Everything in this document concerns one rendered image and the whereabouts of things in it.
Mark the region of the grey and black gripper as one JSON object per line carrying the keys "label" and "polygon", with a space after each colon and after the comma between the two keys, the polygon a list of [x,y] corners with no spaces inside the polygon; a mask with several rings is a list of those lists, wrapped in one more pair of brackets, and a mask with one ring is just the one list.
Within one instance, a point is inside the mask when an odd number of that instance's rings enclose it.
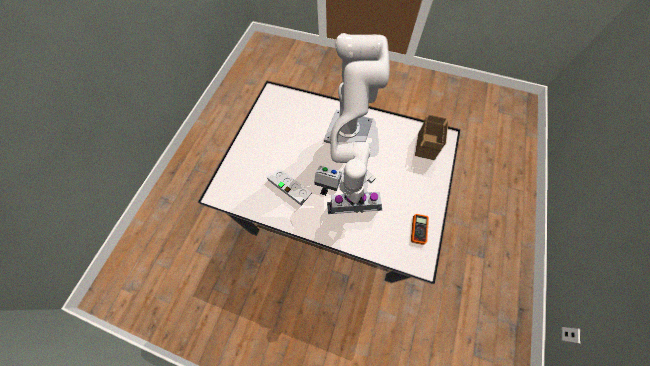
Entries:
{"label": "grey and black gripper", "polygon": [[345,195],[344,197],[345,197],[345,198],[348,197],[348,198],[351,200],[351,204],[353,204],[353,203],[354,203],[354,204],[360,203],[360,204],[363,205],[363,204],[364,204],[364,201],[363,201],[363,196],[364,196],[364,186],[362,186],[362,188],[361,188],[359,191],[351,192],[351,191],[348,191],[348,190],[344,187],[343,181],[344,181],[344,177],[342,178],[341,182],[339,183],[339,184],[340,184],[339,189],[340,189],[340,191]]}

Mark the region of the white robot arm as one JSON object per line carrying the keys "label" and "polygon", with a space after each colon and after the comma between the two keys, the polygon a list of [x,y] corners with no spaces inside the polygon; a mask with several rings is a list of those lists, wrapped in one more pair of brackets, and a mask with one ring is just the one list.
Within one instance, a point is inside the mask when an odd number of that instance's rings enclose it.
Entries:
{"label": "white robot arm", "polygon": [[346,163],[344,187],[356,192],[366,181],[371,184],[376,179],[367,170],[371,148],[366,142],[338,142],[338,135],[356,136],[360,130],[358,118],[368,113],[369,103],[375,102],[378,90],[387,86],[388,43],[382,35],[343,33],[337,37],[335,46],[342,59],[343,83],[338,88],[340,115],[331,131],[331,158],[336,163]]}

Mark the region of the small brown cardboard box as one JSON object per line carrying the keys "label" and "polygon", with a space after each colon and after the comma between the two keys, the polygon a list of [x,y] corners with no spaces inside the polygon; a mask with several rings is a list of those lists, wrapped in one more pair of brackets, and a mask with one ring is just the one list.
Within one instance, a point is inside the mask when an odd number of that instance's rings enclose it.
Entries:
{"label": "small brown cardboard box", "polygon": [[[446,145],[447,142],[449,120],[445,126],[442,125],[444,124],[446,119],[447,118],[433,116],[433,115],[429,115],[428,118],[426,116],[426,120],[424,120],[418,132],[415,156],[431,159],[431,160],[436,159],[436,157],[442,151],[443,147]],[[435,143],[436,141],[437,143]]]}

